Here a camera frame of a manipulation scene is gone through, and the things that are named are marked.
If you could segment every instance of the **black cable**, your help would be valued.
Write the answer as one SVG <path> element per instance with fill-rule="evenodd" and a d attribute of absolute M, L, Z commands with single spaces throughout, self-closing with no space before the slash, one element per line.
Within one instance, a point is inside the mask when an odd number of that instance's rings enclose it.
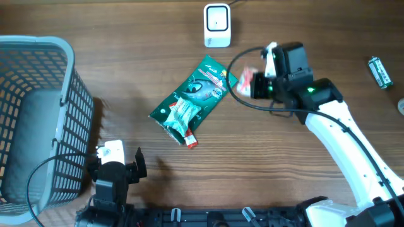
<path fill-rule="evenodd" d="M 243 55 L 250 53 L 252 51 L 257 51 L 257 50 L 264 50 L 265 47 L 253 47 L 251 49 L 247 49 L 243 52 L 241 52 L 240 54 L 237 54 L 233 60 L 230 62 L 229 66 L 227 67 L 227 71 L 226 71 L 226 75 L 229 75 L 230 70 L 234 64 L 234 62 L 239 59 L 240 57 L 242 57 Z M 274 112 L 304 112 L 304 113 L 309 113 L 309 114 L 316 114 L 316 115 L 320 115 L 322 117 L 325 117 L 333 122 L 335 122 L 336 124 L 338 124 L 344 131 L 346 131 L 351 137 L 352 139 L 354 139 L 354 141 L 360 146 L 360 148 L 363 150 L 363 152 L 365 153 L 365 155 L 367 156 L 367 158 L 369 159 L 369 161 L 372 163 L 373 168 L 375 169 L 376 173 L 379 175 L 383 185 L 386 186 L 387 190 L 389 191 L 391 198 L 393 198 L 393 200 L 396 202 L 397 208 L 398 210 L 401 212 L 401 215 L 404 218 L 404 208 L 403 205 L 401 204 L 400 200 L 398 200 L 397 195 L 395 194 L 394 190 L 391 188 L 389 182 L 387 181 L 386 177 L 383 175 L 382 171 L 380 170 L 379 166 L 377 165 L 376 161 L 374 161 L 372 155 L 370 154 L 370 152 L 366 149 L 366 147 L 364 146 L 364 144 L 362 143 L 362 141 L 360 141 L 360 139 L 350 130 L 349 127 L 347 127 L 344 123 L 340 122 L 338 119 L 322 113 L 322 112 L 318 112 L 318 111 L 313 111 L 313 110 L 303 110 L 303 109 L 294 109 L 294 108 L 268 108 L 268 107 L 260 107 L 257 105 L 253 105 L 250 104 L 244 100 L 241 100 L 239 97 L 237 97 L 237 95 L 235 95 L 235 93 L 232 91 L 232 88 L 230 86 L 230 81 L 229 81 L 229 76 L 226 76 L 226 85 L 229 88 L 229 93 L 233 96 L 233 98 L 238 101 L 239 103 L 250 107 L 250 108 L 254 108 L 256 110 L 262 110 L 262 111 L 274 111 Z"/>
<path fill-rule="evenodd" d="M 35 215 L 35 213 L 33 212 L 32 207 L 31 207 L 30 197 L 29 197 L 29 195 L 28 195 L 28 192 L 29 192 L 28 190 L 29 190 L 31 178 L 32 178 L 33 174 L 34 174 L 41 166 L 43 166 L 43 165 L 46 164 L 47 162 L 52 161 L 52 160 L 55 160 L 55 159 L 57 159 L 57 158 L 66 157 L 66 156 L 86 156 L 86 157 L 89 157 L 89 156 L 95 156 L 95 154 L 85 154 L 85 153 L 58 154 L 58 155 L 55 155 L 55 156 L 53 156 L 53 157 L 47 158 L 46 160 L 44 160 L 44 161 L 42 161 L 41 163 L 39 163 L 39 164 L 31 171 L 31 173 L 30 173 L 29 176 L 28 176 L 25 199 L 27 200 L 28 210 L 30 211 L 30 214 L 31 214 L 32 218 L 33 218 L 33 219 L 37 222 L 37 224 L 38 224 L 39 226 L 41 226 L 41 227 L 44 227 L 44 225 L 39 221 L 38 217 L 37 217 L 37 216 Z"/>

